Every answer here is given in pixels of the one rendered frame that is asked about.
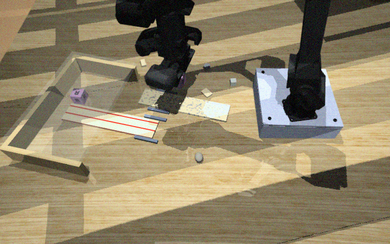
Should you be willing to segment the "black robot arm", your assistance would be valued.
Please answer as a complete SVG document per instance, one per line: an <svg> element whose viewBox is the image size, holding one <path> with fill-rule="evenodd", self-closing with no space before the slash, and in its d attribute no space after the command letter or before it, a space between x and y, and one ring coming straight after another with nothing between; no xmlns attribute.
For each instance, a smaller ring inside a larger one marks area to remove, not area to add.
<svg viewBox="0 0 390 244"><path fill-rule="evenodd" d="M317 119L316 110L325 106L325 75L321 70L321 48L331 0L306 0L300 48L289 55L286 88L290 94L282 100L291 122ZM176 37L185 31L185 15L190 16L192 0L116 0L115 17L120 24L148 28L155 19L156 27L145 29L136 41L139 56L151 52L164 55L159 33ZM161 54L160 54L161 53Z"/></svg>

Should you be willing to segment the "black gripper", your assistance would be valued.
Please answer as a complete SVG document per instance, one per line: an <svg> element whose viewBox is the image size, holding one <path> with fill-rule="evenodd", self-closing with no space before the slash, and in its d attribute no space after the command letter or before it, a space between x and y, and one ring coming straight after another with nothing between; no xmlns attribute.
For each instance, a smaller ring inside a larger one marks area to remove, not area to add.
<svg viewBox="0 0 390 244"><path fill-rule="evenodd" d="M198 28L185 26L185 31L176 37L165 37L159 33L155 41L160 42L164 57L160 65L153 64L144 75L148 86L170 91L178 87L183 72L185 73L195 53L187 43L189 40L199 45L202 40L202 32Z"/></svg>

